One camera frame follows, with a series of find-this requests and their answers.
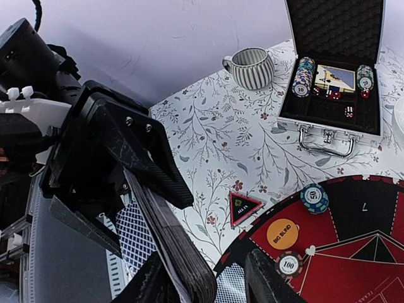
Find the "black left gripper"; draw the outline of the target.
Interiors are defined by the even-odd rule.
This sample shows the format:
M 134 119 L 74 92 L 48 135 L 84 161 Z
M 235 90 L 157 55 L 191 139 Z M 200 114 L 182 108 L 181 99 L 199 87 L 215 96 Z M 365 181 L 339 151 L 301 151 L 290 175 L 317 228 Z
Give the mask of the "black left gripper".
M 52 148 L 40 187 L 52 198 L 51 215 L 122 257 L 116 233 L 96 217 L 111 220 L 124 208 L 119 186 L 124 170 L 177 208 L 193 195 L 172 155 L 163 125 L 135 100 L 88 80 L 70 97 L 72 108 Z

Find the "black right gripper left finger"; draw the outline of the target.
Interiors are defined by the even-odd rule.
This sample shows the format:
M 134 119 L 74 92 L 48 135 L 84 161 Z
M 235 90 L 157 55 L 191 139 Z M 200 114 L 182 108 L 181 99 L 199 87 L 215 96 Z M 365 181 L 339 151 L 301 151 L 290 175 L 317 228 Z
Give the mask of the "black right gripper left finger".
M 124 290 L 111 303 L 156 303 L 167 301 L 167 272 L 153 252 Z

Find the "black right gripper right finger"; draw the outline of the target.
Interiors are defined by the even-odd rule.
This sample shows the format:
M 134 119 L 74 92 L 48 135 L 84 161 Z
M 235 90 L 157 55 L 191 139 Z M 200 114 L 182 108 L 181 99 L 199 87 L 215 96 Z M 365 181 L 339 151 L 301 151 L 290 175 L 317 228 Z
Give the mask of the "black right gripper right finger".
M 244 263 L 246 302 L 306 302 L 288 286 L 259 249 L 246 255 Z

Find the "dealt blue playing card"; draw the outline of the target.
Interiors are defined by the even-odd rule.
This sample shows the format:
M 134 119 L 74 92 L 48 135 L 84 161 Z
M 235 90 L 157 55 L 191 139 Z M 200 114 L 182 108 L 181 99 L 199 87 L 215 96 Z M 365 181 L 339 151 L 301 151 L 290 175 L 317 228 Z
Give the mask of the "dealt blue playing card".
M 244 269 L 237 263 L 227 266 L 217 276 L 218 303 L 246 303 Z

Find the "orange black hundred chip stack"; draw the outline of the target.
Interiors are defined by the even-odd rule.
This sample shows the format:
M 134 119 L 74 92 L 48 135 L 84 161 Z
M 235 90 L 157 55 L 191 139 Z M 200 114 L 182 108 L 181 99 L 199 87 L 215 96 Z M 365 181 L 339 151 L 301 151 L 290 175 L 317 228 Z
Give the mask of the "orange black hundred chip stack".
M 303 270 L 303 259 L 297 252 L 285 251 L 277 257 L 275 270 L 285 280 L 296 278 Z

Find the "orange big blind button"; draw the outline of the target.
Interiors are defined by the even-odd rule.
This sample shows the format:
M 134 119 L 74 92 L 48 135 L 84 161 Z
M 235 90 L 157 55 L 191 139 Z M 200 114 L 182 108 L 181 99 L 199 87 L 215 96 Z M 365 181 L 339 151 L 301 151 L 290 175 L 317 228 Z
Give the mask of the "orange big blind button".
M 279 218 L 272 222 L 266 231 L 271 247 L 277 250 L 291 248 L 299 238 L 299 226 L 290 219 Z

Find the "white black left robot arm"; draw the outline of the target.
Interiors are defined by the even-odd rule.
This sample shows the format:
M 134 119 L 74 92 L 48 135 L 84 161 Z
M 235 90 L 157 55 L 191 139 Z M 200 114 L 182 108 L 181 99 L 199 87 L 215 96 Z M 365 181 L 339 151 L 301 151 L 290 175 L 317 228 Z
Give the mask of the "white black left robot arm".
M 124 172 L 171 205 L 194 198 L 175 164 L 164 126 L 141 103 L 88 80 L 75 61 L 21 18 L 1 35 L 1 184 L 36 173 L 54 218 L 116 255 L 115 221 Z

